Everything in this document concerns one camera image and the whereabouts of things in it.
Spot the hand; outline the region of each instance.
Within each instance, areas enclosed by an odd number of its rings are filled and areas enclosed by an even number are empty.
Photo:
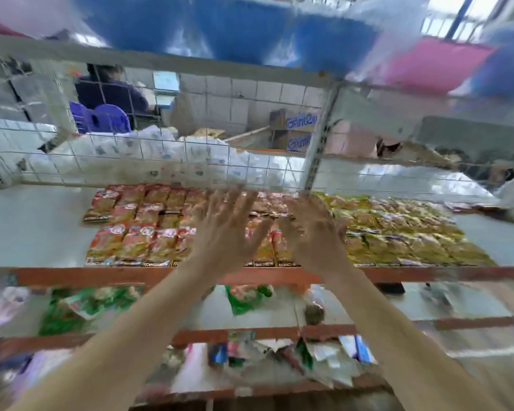
[[[287,205],[304,230],[301,235],[289,218],[278,219],[295,261],[322,276],[351,265],[344,244],[346,226],[335,223],[317,197],[290,199]]]
[[[196,236],[191,258],[202,259],[218,278],[243,267],[255,254],[272,226],[271,219],[264,219],[255,228],[251,238],[247,238],[248,215],[257,192],[248,192],[242,198],[240,194],[240,188],[228,192],[216,191],[209,202],[194,210]]]

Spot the person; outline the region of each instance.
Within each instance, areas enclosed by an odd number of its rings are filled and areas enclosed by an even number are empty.
[[[92,65],[88,63],[89,75],[76,82],[78,101],[89,110],[94,110],[104,103],[116,105],[130,118],[148,114],[148,102],[144,95],[134,86],[122,82],[122,66]]]
[[[272,221],[245,235],[256,193],[218,191],[195,209],[190,257],[157,284],[110,329],[98,333],[70,360],[28,388],[10,411],[127,410],[193,304],[227,273],[252,257]],[[405,411],[501,411],[478,381],[445,355],[393,307],[350,263],[327,211],[311,197],[288,202],[302,226],[278,219],[295,260],[321,276],[358,333],[367,340]]]

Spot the blue plastic basin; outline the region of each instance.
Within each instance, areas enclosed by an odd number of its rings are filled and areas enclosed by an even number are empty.
[[[287,3],[194,0],[192,17],[214,59],[260,65],[278,45],[291,14]]]
[[[181,25],[183,0],[75,0],[84,22],[111,47],[162,53]]]
[[[299,67],[345,76],[355,70],[372,49],[379,32],[357,20],[299,13],[293,43]]]

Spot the shelf rack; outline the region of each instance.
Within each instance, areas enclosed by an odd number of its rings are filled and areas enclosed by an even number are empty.
[[[53,73],[54,61],[75,61],[101,65],[123,65],[128,67],[148,68],[155,70],[170,70],[173,72],[190,73],[194,75],[214,75],[229,78],[251,79],[265,82],[281,82],[286,84],[311,86],[324,89],[324,103],[321,116],[316,124],[311,144],[305,156],[302,178],[299,188],[311,190],[315,187],[315,179],[324,157],[327,138],[332,132],[333,125],[342,119],[364,125],[374,131],[390,134],[398,138],[408,138],[417,127],[415,121],[400,117],[395,112],[381,109],[376,103],[357,92],[364,85],[346,81],[334,80],[325,73],[308,73],[298,69],[272,66],[242,65],[238,63],[221,62],[194,57],[174,55],[157,55],[151,53],[118,51],[72,44],[63,41],[37,41],[0,35],[0,55],[11,56],[19,60],[36,61],[41,65],[39,71],[51,75],[52,79],[61,78]],[[61,87],[54,95],[61,94]],[[57,132],[68,131],[72,121],[68,113],[62,113],[56,107],[54,118]],[[0,165],[0,174],[4,168]],[[154,268],[89,268],[81,267],[83,254],[95,229],[79,226],[83,211],[89,206],[94,190],[89,188],[66,188],[60,186],[14,186],[0,192],[0,220],[8,219],[10,224],[0,223],[0,251],[15,248],[18,253],[12,254],[12,260],[7,263],[26,265],[27,267],[7,267],[5,260],[0,258],[0,269],[15,274],[18,285],[30,287],[101,287],[115,284],[144,284],[147,289],[156,285],[167,276],[170,269]],[[36,235],[34,241],[23,241],[31,233]],[[72,242],[64,242],[65,234],[72,237]],[[366,275],[374,283],[378,282],[468,282],[468,281],[504,281],[514,280],[514,266],[504,267],[369,267],[364,269]],[[287,269],[243,269],[228,275],[221,284],[256,284],[267,283],[283,285],[289,283],[317,284],[318,276],[300,268]],[[493,297],[480,290],[458,286],[458,291],[467,294],[459,297],[460,309],[464,314],[453,314],[432,306],[433,301],[420,298],[418,291],[411,293],[416,296],[413,304],[404,304],[410,297],[392,299],[398,308],[409,315],[417,325],[432,324],[437,329],[460,329],[490,326],[508,326],[514,324],[514,315]],[[215,294],[204,303],[224,303]],[[472,308],[465,310],[465,303]],[[186,328],[181,330],[173,340],[175,344],[197,342],[218,342],[227,340],[233,333],[251,331],[257,339],[289,338],[296,339],[301,335],[311,338],[325,338],[339,335],[355,334],[356,328],[346,312],[336,306],[333,319],[319,326],[308,326],[300,321],[302,306],[292,300],[289,306],[284,306],[290,312],[290,323],[276,323],[274,327],[259,326],[257,323],[237,325],[236,321],[227,321],[228,327],[204,328],[202,317],[194,313],[189,318]],[[0,338],[0,358],[12,354],[30,352],[42,349],[75,347],[85,343],[91,334],[59,335],[53,337],[38,337],[35,335],[11,335]],[[379,386],[382,382],[363,382],[362,387]],[[318,389],[309,383],[302,385],[301,390]],[[268,394],[277,393],[264,389]],[[209,393],[204,398],[214,398],[220,393]]]

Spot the dark shirt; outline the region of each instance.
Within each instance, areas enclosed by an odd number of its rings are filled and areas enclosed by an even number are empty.
[[[121,80],[111,79],[107,83],[102,83],[103,92],[99,88],[97,79],[92,76],[80,78],[75,86],[78,101],[89,110],[109,103],[124,110],[128,117],[132,117],[134,114],[147,114],[148,102],[143,94],[134,86]]]

